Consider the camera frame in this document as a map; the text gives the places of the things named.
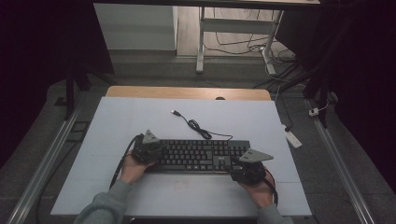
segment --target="person's left hand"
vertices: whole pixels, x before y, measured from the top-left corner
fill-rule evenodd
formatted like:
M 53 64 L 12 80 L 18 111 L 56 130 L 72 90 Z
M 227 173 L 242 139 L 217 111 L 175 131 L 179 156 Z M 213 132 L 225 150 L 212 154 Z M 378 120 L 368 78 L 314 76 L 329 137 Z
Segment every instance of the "person's left hand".
M 132 156 L 131 151 L 127 153 L 127 156 L 124 159 L 122 170 L 121 170 L 121 177 L 120 179 L 130 185 L 132 185 L 136 180 L 138 180 L 143 173 L 145 172 L 146 168 L 148 168 L 151 164 L 142 164 L 138 163 Z

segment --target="gray sleeve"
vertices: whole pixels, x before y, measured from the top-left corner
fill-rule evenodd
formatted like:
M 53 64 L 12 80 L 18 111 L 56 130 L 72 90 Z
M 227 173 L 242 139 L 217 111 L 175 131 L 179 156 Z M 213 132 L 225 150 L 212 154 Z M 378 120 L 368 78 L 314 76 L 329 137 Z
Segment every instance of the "gray sleeve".
M 77 216 L 75 224 L 119 224 L 126 211 L 125 198 L 132 186 L 117 180 L 108 193 L 99 193 Z
M 293 224 L 291 217 L 282 217 L 275 204 L 259 209 L 258 224 Z

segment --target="computer keyboard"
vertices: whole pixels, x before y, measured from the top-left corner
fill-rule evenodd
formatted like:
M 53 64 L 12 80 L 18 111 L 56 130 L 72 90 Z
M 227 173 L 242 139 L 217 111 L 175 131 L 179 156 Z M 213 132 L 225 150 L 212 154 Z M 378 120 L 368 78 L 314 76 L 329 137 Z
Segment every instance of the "computer keyboard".
M 242 140 L 176 140 L 163 139 L 166 146 L 163 156 L 148 172 L 181 174 L 220 174 L 240 169 L 231 158 L 239 158 L 249 148 Z

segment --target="forearm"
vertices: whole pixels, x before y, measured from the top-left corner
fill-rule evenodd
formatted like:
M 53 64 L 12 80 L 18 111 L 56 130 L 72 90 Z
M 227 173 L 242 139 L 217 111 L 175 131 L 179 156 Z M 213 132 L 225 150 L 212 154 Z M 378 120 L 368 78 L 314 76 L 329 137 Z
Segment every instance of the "forearm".
M 75 220 L 79 223 L 121 223 L 126 211 L 125 198 L 132 186 L 117 180 L 107 193 L 99 193 Z
M 275 204 L 259 209 L 258 224 L 293 224 L 291 217 L 282 217 Z

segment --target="white power strip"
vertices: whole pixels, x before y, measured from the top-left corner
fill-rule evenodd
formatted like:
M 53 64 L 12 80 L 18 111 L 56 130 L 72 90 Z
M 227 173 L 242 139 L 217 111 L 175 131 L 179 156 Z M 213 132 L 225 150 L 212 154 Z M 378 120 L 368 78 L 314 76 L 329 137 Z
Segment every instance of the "white power strip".
M 283 130 L 286 129 L 286 126 L 284 124 L 282 124 Z M 286 135 L 286 139 L 288 140 L 288 142 L 291 144 L 291 146 L 293 148 L 297 148 L 302 146 L 303 144 L 296 138 L 296 136 L 294 136 L 294 134 L 291 131 L 286 132 L 286 130 L 284 131 L 285 135 Z

